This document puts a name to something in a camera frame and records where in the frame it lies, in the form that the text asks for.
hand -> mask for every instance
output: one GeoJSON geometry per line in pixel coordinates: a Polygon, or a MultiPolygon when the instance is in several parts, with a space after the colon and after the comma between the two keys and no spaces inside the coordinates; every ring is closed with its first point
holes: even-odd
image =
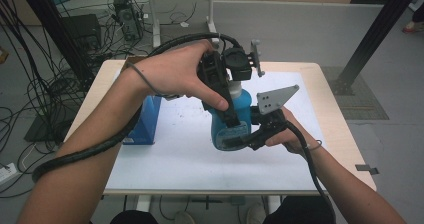
{"type": "MultiPolygon", "coordinates": [[[[293,115],[293,113],[289,109],[282,107],[281,110],[283,111],[283,114],[286,120],[293,123],[293,125],[295,125],[300,130],[300,132],[302,132],[306,142],[309,145],[311,145],[311,148],[318,146],[318,142],[311,136],[311,134],[309,134],[305,130],[305,128],[299,123],[299,121],[296,119],[296,117],[293,115]]],[[[302,146],[300,145],[299,139],[297,139],[296,135],[289,129],[286,129],[274,135],[273,137],[269,138],[265,142],[265,144],[267,146],[275,146],[278,144],[283,144],[287,148],[287,151],[291,153],[303,155],[303,149],[302,149],[302,146]]]]}
{"type": "Polygon", "coordinates": [[[197,97],[212,107],[225,111],[228,102],[197,77],[197,66],[212,45],[202,40],[193,45],[150,57],[136,64],[147,80],[163,94],[197,97]]]}

foot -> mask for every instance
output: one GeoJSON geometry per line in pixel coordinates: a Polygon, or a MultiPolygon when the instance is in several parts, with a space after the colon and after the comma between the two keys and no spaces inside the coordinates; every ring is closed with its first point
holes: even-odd
{"type": "Polygon", "coordinates": [[[409,22],[403,29],[405,33],[414,33],[424,31],[424,22],[409,22]]]}
{"type": "Polygon", "coordinates": [[[196,224],[190,214],[185,211],[180,211],[175,214],[175,224],[196,224]]]}
{"type": "Polygon", "coordinates": [[[246,224],[262,224],[266,213],[262,203],[255,203],[247,211],[246,224]]]}

human arm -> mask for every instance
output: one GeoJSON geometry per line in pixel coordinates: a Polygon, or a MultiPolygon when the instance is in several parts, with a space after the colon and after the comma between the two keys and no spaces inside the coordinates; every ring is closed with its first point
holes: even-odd
{"type": "MultiPolygon", "coordinates": [[[[225,110],[228,103],[207,88],[196,74],[197,64],[211,45],[201,41],[166,52],[136,64],[149,82],[164,94],[198,97],[225,110]]],[[[58,151],[57,156],[74,153],[121,130],[147,95],[153,94],[131,68],[123,71],[102,101],[58,151]]],[[[88,223],[101,198],[120,145],[46,173],[36,183],[19,223],[88,223]]]]}
{"type": "MultiPolygon", "coordinates": [[[[283,113],[302,132],[310,149],[318,147],[318,142],[297,121],[293,113],[286,108],[283,108],[283,113]]],[[[288,151],[303,156],[299,141],[291,131],[280,132],[266,142],[267,146],[281,143],[288,151]]],[[[405,223],[383,197],[347,171],[327,150],[318,147],[310,153],[318,178],[348,223],[405,223]]]]}

bottle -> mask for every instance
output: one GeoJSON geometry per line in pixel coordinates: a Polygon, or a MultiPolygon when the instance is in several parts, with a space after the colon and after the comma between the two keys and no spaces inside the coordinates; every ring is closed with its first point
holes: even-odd
{"type": "Polygon", "coordinates": [[[218,150],[222,151],[235,151],[242,148],[225,147],[222,144],[222,140],[251,133],[250,104],[252,104],[252,97],[246,90],[242,89],[240,81],[230,81],[229,91],[233,100],[234,110],[240,120],[240,125],[227,127],[218,117],[215,110],[210,110],[212,114],[212,143],[218,150]]]}

blue box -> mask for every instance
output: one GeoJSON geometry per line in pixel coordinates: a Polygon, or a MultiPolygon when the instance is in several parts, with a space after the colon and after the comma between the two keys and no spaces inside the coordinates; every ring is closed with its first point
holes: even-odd
{"type": "Polygon", "coordinates": [[[124,145],[153,145],[161,101],[161,97],[146,97],[141,109],[140,119],[134,129],[122,141],[124,145]]]}

